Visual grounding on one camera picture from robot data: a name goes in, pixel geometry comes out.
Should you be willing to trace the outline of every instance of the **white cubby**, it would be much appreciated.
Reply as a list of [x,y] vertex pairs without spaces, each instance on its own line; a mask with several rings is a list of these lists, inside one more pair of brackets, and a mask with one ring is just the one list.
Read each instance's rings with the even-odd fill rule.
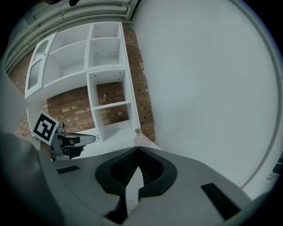
[[[123,83],[125,101],[100,106],[96,86],[99,84],[121,82],[121,81]],[[114,130],[112,129],[111,132],[107,132],[107,129],[103,124],[103,119],[101,115],[102,109],[125,105],[127,108],[129,120],[127,120],[127,122],[122,123],[124,128],[132,128],[133,131],[136,128],[138,128],[138,117],[135,110],[135,102],[132,95],[132,88],[130,85],[130,76],[129,76],[128,68],[114,68],[110,70],[108,69],[108,70],[88,72],[87,83],[88,83],[88,97],[92,109],[94,123],[98,129],[101,138],[100,140],[102,142],[107,140],[111,134],[115,133],[115,129]]]
[[78,74],[84,71],[86,41],[80,41],[62,47],[49,54],[43,85],[47,85],[57,79],[68,75]]
[[88,38],[90,26],[91,24],[89,23],[59,32],[53,41],[50,52],[52,53],[57,49],[66,47],[67,45],[76,42],[86,41]]
[[90,40],[88,67],[123,64],[126,65],[125,51],[121,38],[95,38]]
[[120,23],[116,22],[101,22],[93,25],[91,39],[93,38],[107,38],[120,37]]

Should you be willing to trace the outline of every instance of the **white wall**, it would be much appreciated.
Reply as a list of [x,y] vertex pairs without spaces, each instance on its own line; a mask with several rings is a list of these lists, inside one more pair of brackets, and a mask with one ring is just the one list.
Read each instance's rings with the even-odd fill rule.
[[227,0],[142,0],[133,24],[157,144],[242,186],[268,149],[278,107],[255,27]]

